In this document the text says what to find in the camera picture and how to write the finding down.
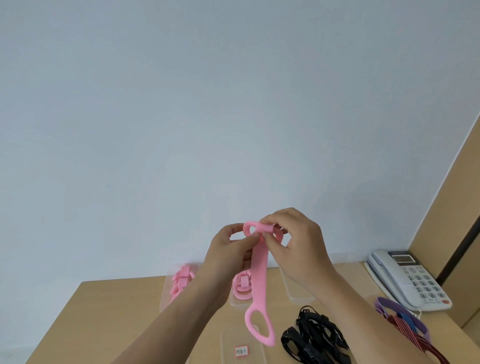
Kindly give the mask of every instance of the label sticker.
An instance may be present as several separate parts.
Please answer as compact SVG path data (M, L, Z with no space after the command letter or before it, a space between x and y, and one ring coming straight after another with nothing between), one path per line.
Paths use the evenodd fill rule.
M238 358L240 356L247 356L248 353L248 345L236 346L235 347L235 357Z

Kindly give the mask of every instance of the white wall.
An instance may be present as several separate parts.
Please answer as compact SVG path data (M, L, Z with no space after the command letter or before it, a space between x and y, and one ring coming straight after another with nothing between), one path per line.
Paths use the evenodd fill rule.
M165 274L287 206L331 253L408 247L480 109L479 11L2 2L0 348L83 280Z

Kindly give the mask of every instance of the wooden panel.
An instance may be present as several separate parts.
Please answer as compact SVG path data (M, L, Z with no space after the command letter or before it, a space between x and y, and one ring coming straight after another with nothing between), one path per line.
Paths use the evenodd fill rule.
M300 306L291 303L280 270L267 271L267 308L277 334L276 346L265 347L268 363L292 363L280 343L281 333L295 324ZM165 277L82 283L46 333L27 364L108 364L158 315ZM327 316L318 303L312 306ZM244 310L228 303L210 320L190 356L190 364L220 363L220 334L244 326ZM253 323L260 331L264 321ZM443 312L424 313L434 345L451 363L480 363L480 349Z
M463 331L480 347L480 311L467 322Z
M479 216L480 121L477 120L409 249L438 277Z
M447 278L442 288L452 299L448 315L462 327L480 308L480 235Z

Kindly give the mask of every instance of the telephone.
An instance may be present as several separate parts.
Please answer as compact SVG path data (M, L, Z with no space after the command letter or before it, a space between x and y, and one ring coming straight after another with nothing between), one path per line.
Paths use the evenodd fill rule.
M375 250L369 255L367 265L398 303L411 311L452 307L452 301L440 285L407 251Z

